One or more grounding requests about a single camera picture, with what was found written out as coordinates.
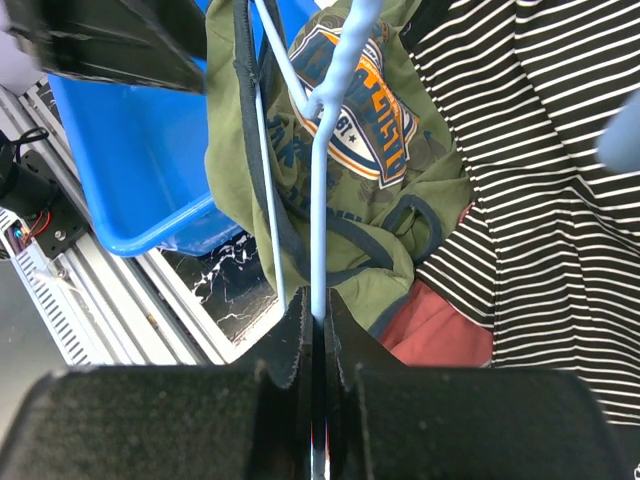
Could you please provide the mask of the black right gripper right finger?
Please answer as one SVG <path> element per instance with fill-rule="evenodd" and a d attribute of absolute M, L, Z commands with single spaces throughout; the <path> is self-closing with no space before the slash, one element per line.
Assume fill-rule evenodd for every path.
<path fill-rule="evenodd" d="M 402 364 L 327 293 L 335 479 L 635 479 L 639 431 L 563 371 Z"/>

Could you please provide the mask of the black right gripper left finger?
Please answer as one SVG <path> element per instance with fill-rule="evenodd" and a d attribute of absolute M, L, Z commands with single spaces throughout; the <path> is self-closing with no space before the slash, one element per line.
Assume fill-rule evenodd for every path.
<path fill-rule="evenodd" d="M 307 479 L 309 291 L 227 365 L 55 371 L 1 447 L 5 479 Z"/>

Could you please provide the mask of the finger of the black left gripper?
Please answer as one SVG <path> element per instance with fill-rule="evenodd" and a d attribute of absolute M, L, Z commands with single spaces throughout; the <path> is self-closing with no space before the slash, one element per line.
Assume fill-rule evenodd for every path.
<path fill-rule="evenodd" d="M 89 82 L 204 92 L 194 1 L 6 1 L 7 33 L 40 70 Z"/>

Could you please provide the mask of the light blue wire hanger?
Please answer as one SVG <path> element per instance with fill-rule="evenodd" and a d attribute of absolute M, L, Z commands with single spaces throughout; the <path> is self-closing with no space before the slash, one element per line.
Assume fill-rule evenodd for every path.
<path fill-rule="evenodd" d="M 324 324 L 327 310 L 326 174 L 329 144 L 340 117 L 347 88 L 382 6 L 381 1 L 354 1 L 351 4 L 324 80 L 307 93 L 290 62 L 266 3 L 256 3 L 264 33 L 294 104 L 305 118 L 320 119 L 312 144 L 310 192 L 311 314 L 319 326 Z"/>

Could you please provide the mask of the black white striped tank top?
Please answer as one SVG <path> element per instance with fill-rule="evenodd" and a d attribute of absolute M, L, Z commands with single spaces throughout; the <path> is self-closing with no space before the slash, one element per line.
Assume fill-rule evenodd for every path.
<path fill-rule="evenodd" d="M 639 422 L 639 178 L 596 158 L 639 86 L 635 1 L 424 1 L 402 39 L 473 187 L 419 277 L 494 367 L 569 370 Z"/>

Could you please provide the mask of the green graphic tank top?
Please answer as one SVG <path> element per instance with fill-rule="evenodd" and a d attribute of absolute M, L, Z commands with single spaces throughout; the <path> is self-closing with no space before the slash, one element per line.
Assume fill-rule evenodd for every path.
<path fill-rule="evenodd" d="M 388 1 L 373 26 L 327 155 L 327 284 L 380 336 L 414 269 L 454 230 L 471 185 L 449 129 L 420 83 L 400 31 L 414 1 Z M 270 283 L 309 281 L 312 143 L 244 1 L 206 13 L 206 177 L 219 210 L 256 241 Z"/>

